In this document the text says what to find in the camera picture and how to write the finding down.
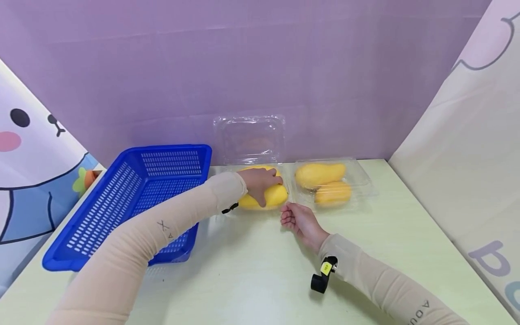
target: table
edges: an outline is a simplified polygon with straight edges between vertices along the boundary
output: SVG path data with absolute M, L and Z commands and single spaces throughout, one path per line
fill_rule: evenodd
M 360 163 L 379 196 L 355 211 L 319 214 L 322 227 L 405 272 L 470 324 L 515 325 L 386 161 Z M 2 323 L 42 324 L 58 303 L 74 274 L 48 272 L 41 261 L 80 204 L 0 300 Z M 214 216 L 200 224 L 188 262 L 148 269 L 127 324 L 392 323 L 337 279 L 325 295 L 312 292 L 317 265 L 278 218 Z

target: mango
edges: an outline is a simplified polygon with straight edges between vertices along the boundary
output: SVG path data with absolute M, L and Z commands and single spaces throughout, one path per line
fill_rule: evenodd
M 314 196 L 317 206 L 331 207 L 344 204 L 350 200 L 352 188 L 344 181 L 333 181 L 318 188 Z
M 246 167 L 242 170 L 245 171 L 251 168 L 265 168 L 267 170 L 273 169 L 271 166 L 258 165 Z M 277 168 L 276 176 L 280 176 L 280 171 Z M 267 203 L 265 207 L 261 207 L 258 202 L 249 194 L 244 195 L 240 200 L 238 200 L 238 205 L 246 210 L 273 210 L 284 204 L 284 202 L 287 201 L 287 198 L 289 197 L 285 186 L 282 184 L 276 184 L 269 187 L 264 194 L 265 201 Z
M 341 180 L 346 170 L 344 164 L 308 163 L 300 166 L 294 177 L 298 185 L 313 190 L 323 184 Z

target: hand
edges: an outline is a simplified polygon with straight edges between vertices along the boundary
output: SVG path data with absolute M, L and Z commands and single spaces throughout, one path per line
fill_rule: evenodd
M 305 246 L 318 254 L 321 245 L 330 234 L 321 228 L 313 211 L 304 205 L 291 202 L 282 206 L 281 211 L 282 226 L 291 229 Z
M 283 179 L 276 176 L 276 169 L 267 170 L 265 168 L 250 168 L 239 171 L 237 174 L 242 177 L 248 194 L 255 199 L 261 207 L 267 204 L 265 201 L 265 190 L 276 184 L 283 184 Z

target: blue basket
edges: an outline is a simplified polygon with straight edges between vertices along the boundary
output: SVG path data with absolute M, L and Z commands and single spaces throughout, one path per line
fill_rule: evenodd
M 79 271 L 118 225 L 171 197 L 204 183 L 210 169 L 207 145 L 153 146 L 123 151 L 43 257 L 49 271 Z M 150 262 L 186 261 L 198 224 Z

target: cartoon bunny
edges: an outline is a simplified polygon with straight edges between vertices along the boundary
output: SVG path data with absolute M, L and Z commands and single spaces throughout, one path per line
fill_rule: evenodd
M 0 296 L 74 207 L 96 164 L 0 61 Z

